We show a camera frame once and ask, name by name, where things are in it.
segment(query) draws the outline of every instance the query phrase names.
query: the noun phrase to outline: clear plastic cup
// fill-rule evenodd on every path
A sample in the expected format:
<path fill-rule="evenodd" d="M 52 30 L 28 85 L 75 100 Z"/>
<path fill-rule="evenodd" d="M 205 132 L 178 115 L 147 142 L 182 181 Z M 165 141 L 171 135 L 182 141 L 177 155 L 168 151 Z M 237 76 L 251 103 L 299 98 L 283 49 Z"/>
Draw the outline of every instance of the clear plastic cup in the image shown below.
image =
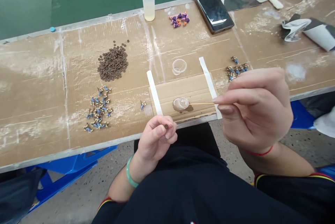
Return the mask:
<path fill-rule="evenodd" d="M 180 75 L 181 73 L 183 73 L 186 70 L 186 68 L 187 68 L 186 61 L 184 61 L 182 59 L 177 59 L 172 64 L 172 72 L 175 75 Z"/>

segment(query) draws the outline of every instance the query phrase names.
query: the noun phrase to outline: wooden stick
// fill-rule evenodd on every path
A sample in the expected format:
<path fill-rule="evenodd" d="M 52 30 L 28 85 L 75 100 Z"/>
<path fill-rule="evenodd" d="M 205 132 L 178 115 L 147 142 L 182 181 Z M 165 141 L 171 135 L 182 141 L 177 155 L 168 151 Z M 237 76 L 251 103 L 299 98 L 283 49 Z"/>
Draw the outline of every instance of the wooden stick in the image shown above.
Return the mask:
<path fill-rule="evenodd" d="M 214 104 L 214 103 L 190 103 L 190 105 L 203 105 L 203 104 Z"/>

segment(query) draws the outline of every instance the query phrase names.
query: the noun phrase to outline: hand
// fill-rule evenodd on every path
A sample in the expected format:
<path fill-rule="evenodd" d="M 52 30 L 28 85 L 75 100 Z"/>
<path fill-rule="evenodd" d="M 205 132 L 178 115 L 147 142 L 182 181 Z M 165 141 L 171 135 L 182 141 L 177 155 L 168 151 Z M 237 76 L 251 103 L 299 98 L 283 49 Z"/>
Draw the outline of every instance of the hand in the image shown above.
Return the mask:
<path fill-rule="evenodd" d="M 292 125 L 290 93 L 281 68 L 242 73 L 214 99 L 226 138 L 238 147 L 265 153 Z"/>
<path fill-rule="evenodd" d="M 170 116 L 155 116 L 146 125 L 138 153 L 144 160 L 159 161 L 177 140 L 177 124 Z"/>

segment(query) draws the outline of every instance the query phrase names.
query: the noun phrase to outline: smartphone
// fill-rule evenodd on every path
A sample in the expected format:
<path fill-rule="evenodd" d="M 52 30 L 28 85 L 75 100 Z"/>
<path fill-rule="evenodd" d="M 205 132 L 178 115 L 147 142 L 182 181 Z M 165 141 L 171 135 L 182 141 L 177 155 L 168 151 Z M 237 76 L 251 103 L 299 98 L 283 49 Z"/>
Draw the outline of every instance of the smartphone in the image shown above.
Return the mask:
<path fill-rule="evenodd" d="M 221 0 L 194 0 L 212 34 L 234 26 Z"/>

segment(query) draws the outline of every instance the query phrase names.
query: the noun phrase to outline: gray floor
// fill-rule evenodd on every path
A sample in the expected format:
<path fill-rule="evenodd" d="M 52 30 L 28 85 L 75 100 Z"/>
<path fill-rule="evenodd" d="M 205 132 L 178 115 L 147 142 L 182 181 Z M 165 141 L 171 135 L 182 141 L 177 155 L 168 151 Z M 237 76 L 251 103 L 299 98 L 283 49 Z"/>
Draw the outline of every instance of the gray floor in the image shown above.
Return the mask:
<path fill-rule="evenodd" d="M 245 181 L 252 182 L 252 171 L 243 162 L 236 146 L 223 136 L 221 121 L 213 121 L 210 125 L 221 156 L 227 161 L 230 170 Z M 282 142 L 315 167 L 335 163 L 335 139 L 316 130 L 291 129 Z M 34 210 L 21 223 L 90 223 L 113 178 L 125 165 L 132 151 L 133 142 L 119 145 L 117 150 L 101 158 L 98 165 L 76 183 Z"/>

